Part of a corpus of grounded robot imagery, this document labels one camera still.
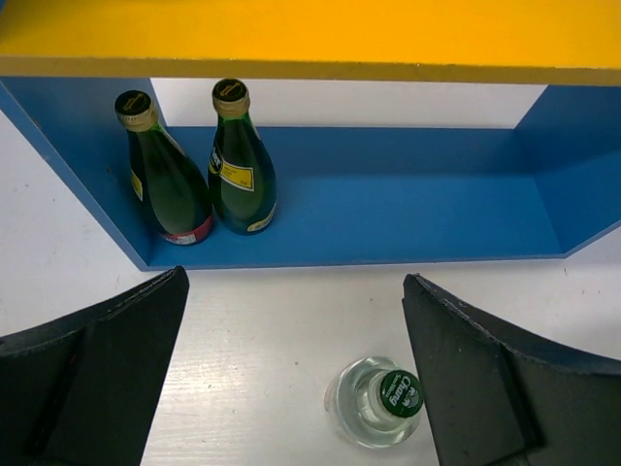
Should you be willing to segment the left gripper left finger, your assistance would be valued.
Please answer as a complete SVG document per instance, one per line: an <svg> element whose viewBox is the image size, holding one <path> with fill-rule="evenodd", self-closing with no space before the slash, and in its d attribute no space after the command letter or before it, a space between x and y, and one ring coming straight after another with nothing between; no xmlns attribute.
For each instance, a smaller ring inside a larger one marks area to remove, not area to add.
<svg viewBox="0 0 621 466"><path fill-rule="evenodd" d="M3 336L2 464L140 464L188 292L177 266Z"/></svg>

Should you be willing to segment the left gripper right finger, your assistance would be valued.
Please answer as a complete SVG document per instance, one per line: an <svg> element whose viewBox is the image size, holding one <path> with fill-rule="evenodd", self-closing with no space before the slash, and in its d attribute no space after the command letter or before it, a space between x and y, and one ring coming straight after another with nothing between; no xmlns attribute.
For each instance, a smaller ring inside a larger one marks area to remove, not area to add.
<svg viewBox="0 0 621 466"><path fill-rule="evenodd" d="M404 281L441 465L617 465L620 362L556 343L419 274Z"/></svg>

